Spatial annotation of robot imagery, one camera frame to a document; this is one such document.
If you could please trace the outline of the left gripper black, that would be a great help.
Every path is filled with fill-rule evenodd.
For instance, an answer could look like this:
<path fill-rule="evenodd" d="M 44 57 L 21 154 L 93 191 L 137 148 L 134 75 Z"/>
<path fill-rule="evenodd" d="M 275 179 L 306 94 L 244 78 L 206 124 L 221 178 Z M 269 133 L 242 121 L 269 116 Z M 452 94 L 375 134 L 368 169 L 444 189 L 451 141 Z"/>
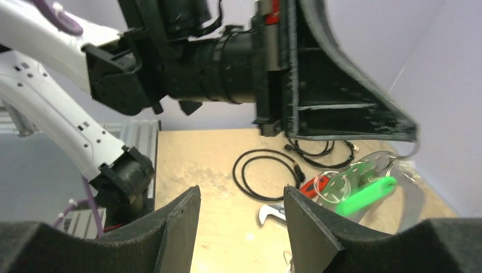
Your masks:
<path fill-rule="evenodd" d="M 324 1 L 256 1 L 252 83 L 263 136 L 418 139 L 416 121 L 341 50 Z"/>

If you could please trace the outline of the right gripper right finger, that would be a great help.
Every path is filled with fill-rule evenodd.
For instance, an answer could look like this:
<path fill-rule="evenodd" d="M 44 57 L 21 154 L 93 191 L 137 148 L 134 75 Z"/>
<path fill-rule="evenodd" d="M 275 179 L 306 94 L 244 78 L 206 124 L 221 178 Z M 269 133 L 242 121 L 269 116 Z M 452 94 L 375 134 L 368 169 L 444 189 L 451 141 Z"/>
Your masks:
<path fill-rule="evenodd" d="M 317 205 L 294 187 L 284 207 L 296 272 L 480 272 L 481 219 L 429 218 L 390 235 Z"/>

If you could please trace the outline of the metal key organizer plate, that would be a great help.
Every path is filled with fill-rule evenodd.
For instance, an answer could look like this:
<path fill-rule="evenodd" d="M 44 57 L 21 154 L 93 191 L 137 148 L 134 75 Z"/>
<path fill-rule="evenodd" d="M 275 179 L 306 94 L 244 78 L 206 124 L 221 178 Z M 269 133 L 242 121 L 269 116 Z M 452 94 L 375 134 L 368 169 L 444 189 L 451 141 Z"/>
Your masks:
<path fill-rule="evenodd" d="M 322 177 L 328 181 L 316 191 L 316 203 L 358 224 L 400 189 L 401 216 L 396 232 L 404 231 L 418 222 L 426 201 L 404 163 L 392 152 L 377 151 L 340 171 L 326 171 Z"/>

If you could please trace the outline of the metal split keyring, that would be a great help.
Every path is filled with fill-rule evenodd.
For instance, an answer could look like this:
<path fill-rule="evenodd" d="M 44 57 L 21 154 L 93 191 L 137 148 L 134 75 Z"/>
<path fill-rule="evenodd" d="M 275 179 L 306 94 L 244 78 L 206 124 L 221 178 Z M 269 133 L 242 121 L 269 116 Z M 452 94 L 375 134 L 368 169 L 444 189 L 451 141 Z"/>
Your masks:
<path fill-rule="evenodd" d="M 393 170 L 399 171 L 408 179 L 414 180 L 415 165 L 412 157 L 419 151 L 420 144 L 415 142 L 412 150 L 407 155 L 399 155 L 394 152 L 387 154 L 388 165 L 386 166 L 386 177 L 392 176 Z"/>

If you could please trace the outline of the green capped key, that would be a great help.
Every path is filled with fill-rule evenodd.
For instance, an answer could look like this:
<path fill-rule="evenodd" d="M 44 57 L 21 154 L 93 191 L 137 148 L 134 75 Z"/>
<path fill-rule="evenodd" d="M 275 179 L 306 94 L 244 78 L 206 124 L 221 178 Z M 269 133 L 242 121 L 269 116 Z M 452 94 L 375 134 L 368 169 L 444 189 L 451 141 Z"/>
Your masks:
<path fill-rule="evenodd" d="M 381 177 L 339 203 L 335 213 L 346 217 L 389 195 L 397 186 L 394 177 Z"/>

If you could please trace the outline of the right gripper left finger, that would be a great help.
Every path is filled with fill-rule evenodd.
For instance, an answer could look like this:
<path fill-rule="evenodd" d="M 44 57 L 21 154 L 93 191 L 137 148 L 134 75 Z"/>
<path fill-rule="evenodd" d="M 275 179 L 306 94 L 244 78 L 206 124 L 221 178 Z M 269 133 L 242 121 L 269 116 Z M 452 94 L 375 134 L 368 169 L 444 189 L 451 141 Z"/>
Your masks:
<path fill-rule="evenodd" d="M 201 206 L 190 187 L 161 209 L 98 239 L 41 222 L 1 224 L 2 272 L 189 272 Z"/>

